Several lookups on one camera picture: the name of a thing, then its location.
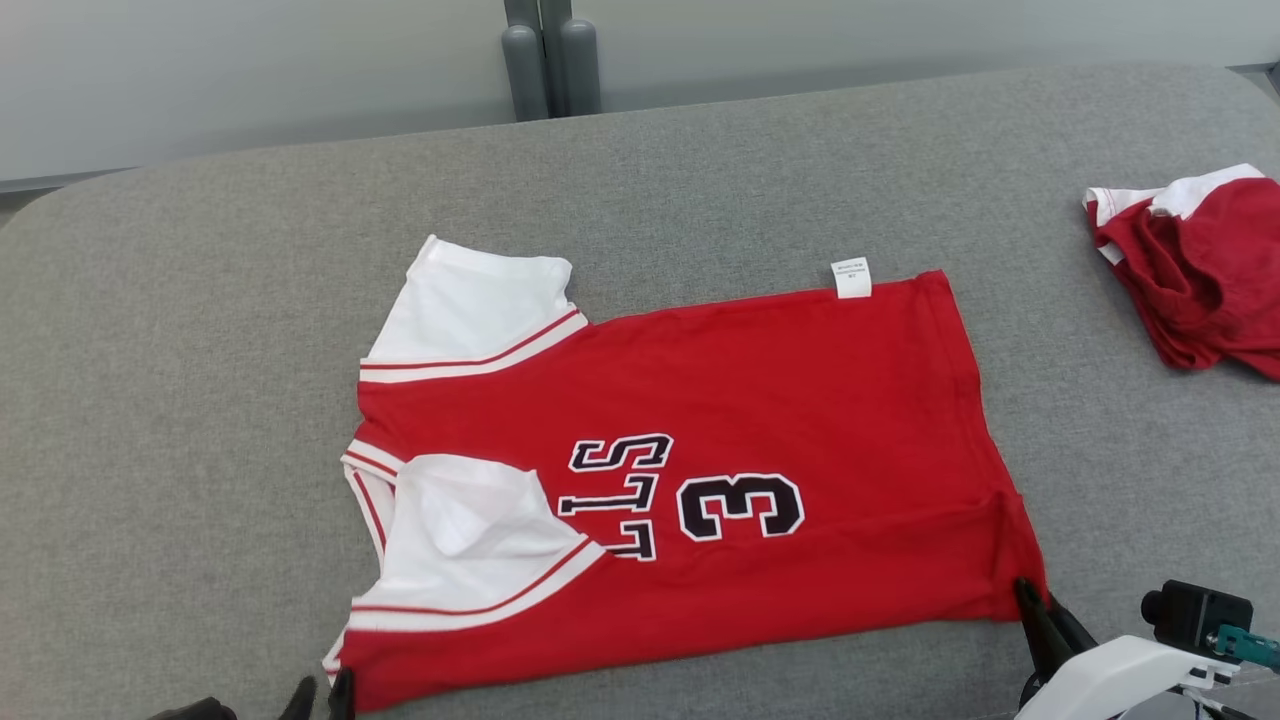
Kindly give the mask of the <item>red shorts with white trim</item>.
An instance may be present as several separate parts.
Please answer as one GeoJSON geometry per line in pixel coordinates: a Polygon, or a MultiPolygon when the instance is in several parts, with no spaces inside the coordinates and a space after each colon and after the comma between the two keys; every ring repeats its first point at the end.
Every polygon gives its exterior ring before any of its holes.
{"type": "Polygon", "coordinates": [[[1084,192],[1094,249],[1160,360],[1242,363],[1280,384],[1280,182],[1242,163],[1153,190],[1084,192]]]}

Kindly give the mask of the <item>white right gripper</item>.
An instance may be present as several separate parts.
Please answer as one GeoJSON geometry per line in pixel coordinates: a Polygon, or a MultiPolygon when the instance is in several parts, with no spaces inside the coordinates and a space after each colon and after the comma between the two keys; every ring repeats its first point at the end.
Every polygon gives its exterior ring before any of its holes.
{"type": "Polygon", "coordinates": [[[1034,678],[1048,682],[1014,720],[1110,720],[1175,687],[1211,691],[1217,676],[1240,671],[1135,635],[1100,644],[1055,594],[1048,606],[1028,578],[1014,582],[1014,597],[1034,678]],[[1062,643],[1076,655],[1064,665],[1062,643]]]}

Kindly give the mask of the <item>red Bulls 23 jersey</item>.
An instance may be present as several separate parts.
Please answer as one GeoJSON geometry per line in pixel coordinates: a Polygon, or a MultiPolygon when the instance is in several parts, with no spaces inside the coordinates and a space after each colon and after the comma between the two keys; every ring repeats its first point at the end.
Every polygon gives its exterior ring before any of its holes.
{"type": "Polygon", "coordinates": [[[1046,591],[942,272],[600,323],[571,273],[433,236],[360,364],[357,711],[1046,591]]]}

